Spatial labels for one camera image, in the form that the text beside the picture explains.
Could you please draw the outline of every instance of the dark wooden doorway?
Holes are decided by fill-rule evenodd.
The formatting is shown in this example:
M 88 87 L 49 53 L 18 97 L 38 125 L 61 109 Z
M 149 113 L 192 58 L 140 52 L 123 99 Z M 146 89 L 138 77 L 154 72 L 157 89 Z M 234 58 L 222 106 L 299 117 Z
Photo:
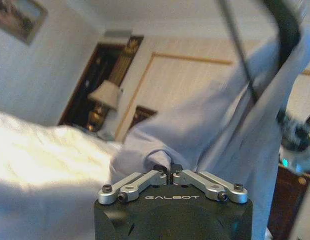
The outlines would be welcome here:
M 95 103 L 87 96 L 107 80 L 125 45 L 98 44 L 68 102 L 59 124 L 86 127 L 89 111 Z
M 275 240 L 289 239 L 298 211 L 309 189 L 310 174 L 296 175 L 279 165 L 268 221 L 268 228 Z

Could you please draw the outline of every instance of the white fabric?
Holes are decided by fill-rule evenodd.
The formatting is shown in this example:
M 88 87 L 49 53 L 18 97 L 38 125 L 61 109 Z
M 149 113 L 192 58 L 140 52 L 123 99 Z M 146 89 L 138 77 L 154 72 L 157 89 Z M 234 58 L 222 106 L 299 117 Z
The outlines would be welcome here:
M 212 82 L 185 103 L 137 125 L 114 159 L 114 176 L 174 162 L 242 183 L 254 204 L 253 240 L 264 239 L 282 137 L 276 116 L 310 61 L 310 33 L 302 34 L 279 72 L 278 55 L 274 39 L 248 59 L 260 96 L 255 105 L 243 69 L 237 66 L 224 83 Z
M 118 149 L 0 113 L 0 240 L 94 239 L 93 203 Z
M 273 236 L 271 235 L 271 232 L 269 231 L 268 228 L 266 228 L 266 232 L 265 232 L 265 240 L 272 240 Z

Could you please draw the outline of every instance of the brass lamp base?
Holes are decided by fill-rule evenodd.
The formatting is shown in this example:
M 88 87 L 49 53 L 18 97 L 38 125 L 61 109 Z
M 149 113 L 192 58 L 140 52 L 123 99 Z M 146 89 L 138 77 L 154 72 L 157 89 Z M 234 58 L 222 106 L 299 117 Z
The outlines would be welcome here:
M 95 106 L 93 111 L 90 111 L 88 114 L 88 123 L 86 128 L 90 132 L 97 132 L 101 129 L 105 117 L 103 114 L 103 107 L 101 105 Z

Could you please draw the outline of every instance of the black cable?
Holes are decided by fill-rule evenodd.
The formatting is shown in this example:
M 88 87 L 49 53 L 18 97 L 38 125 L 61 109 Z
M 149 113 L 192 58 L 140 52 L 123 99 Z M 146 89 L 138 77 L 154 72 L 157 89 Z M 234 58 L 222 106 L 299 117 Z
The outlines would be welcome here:
M 223 13 L 223 16 L 224 16 L 226 23 L 227 23 L 227 26 L 228 26 L 228 29 L 231 33 L 232 40 L 236 46 L 236 50 L 237 50 L 238 55 L 240 57 L 240 62 L 242 64 L 242 66 L 244 67 L 244 71 L 245 71 L 246 78 L 248 81 L 248 88 L 251 91 L 253 101 L 254 101 L 254 103 L 256 103 L 258 101 L 258 95 L 254 89 L 254 86 L 253 86 L 254 80 L 251 76 L 247 62 L 245 60 L 244 50 L 243 50 L 242 44 L 241 44 L 240 39 L 239 39 L 239 34 L 237 31 L 237 27 L 236 27 L 232 12 L 231 12 L 230 8 L 228 7 L 226 0 L 217 0 L 217 2 L 219 3 L 219 7 Z
M 280 51 L 278 69 L 280 69 L 300 41 L 299 23 L 292 10 L 283 0 L 262 0 L 261 2 L 275 18 L 279 29 Z

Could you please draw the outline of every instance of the picture frame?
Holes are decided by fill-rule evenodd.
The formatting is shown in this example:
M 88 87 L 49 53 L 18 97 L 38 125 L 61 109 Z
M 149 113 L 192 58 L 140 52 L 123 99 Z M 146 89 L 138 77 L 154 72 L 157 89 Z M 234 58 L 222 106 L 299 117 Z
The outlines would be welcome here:
M 0 0 L 0 28 L 29 45 L 47 16 L 34 0 Z

